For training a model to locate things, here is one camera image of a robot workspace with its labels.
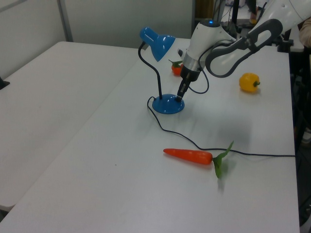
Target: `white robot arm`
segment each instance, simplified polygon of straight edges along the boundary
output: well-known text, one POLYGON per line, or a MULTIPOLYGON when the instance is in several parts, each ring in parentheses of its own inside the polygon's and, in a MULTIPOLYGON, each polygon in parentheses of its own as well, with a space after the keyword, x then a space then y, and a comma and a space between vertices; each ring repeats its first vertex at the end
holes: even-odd
POLYGON ((200 22, 194 30, 183 59, 183 81, 176 100, 181 101, 189 84, 197 80, 201 72, 200 66, 203 68, 205 65, 215 77, 227 77, 240 62, 310 16, 311 0, 270 0, 258 24, 245 37, 234 43, 234 39, 222 29, 220 23, 200 22), (201 56, 215 43, 224 40, 228 43, 231 41, 231 45, 209 50, 201 56))

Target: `yellow bell pepper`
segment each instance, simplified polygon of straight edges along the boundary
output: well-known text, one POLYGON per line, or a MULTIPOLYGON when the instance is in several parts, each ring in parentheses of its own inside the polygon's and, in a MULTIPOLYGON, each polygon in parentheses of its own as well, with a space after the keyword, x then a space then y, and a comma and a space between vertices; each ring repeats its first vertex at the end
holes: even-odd
POLYGON ((259 77, 253 73, 245 73, 240 77, 240 87, 243 91, 255 92, 260 84, 259 77))

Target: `toy carrot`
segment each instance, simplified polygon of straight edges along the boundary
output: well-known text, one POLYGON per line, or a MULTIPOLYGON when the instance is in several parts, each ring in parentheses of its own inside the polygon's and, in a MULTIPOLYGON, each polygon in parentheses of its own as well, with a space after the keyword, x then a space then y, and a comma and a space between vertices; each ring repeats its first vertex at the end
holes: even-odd
POLYGON ((208 165, 212 161, 214 162, 215 166, 215 173, 217 178, 221 177, 222 171, 221 171, 221 165, 222 165, 222 159, 229 153, 231 150, 231 147, 233 145, 233 142, 231 142, 228 149, 220 153, 217 157, 213 158, 213 155, 206 151, 201 150, 183 150, 183 149, 164 149, 163 151, 171 156, 188 160, 190 162, 198 163, 198 164, 204 164, 208 165))

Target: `blue lamp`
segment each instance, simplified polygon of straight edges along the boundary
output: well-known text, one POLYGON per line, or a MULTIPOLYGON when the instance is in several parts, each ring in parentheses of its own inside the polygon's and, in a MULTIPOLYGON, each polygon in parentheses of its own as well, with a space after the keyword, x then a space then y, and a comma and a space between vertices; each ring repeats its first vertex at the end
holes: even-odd
POLYGON ((173 94, 164 94, 162 95, 161 91, 161 80, 160 80, 160 75, 159 72, 149 63, 147 63, 141 56, 140 50, 142 46, 147 43, 152 51, 152 54, 156 61, 160 61, 162 57, 167 53, 167 51, 170 49, 172 44, 175 41, 175 37, 170 36, 170 35, 158 35, 155 33, 151 28, 146 27, 143 28, 140 31, 140 37, 144 41, 143 44, 141 44, 139 50, 138 50, 138 55, 140 59, 148 65, 150 68, 152 68, 156 74, 157 74, 157 80, 158 80, 158 88, 159 88, 159 96, 153 101, 152 107, 154 110, 156 110, 159 113, 163 114, 174 114, 178 113, 181 110, 184 109, 185 103, 183 100, 181 102, 177 102, 176 96, 173 94))

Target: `pepper stem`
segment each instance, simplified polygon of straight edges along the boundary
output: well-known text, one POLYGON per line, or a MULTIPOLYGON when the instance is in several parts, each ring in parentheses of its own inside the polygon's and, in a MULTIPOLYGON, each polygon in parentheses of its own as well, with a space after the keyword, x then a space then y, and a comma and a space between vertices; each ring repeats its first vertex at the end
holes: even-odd
POLYGON ((258 86, 259 84, 260 84, 260 82, 255 81, 253 85, 254 85, 254 87, 256 87, 256 86, 258 86))

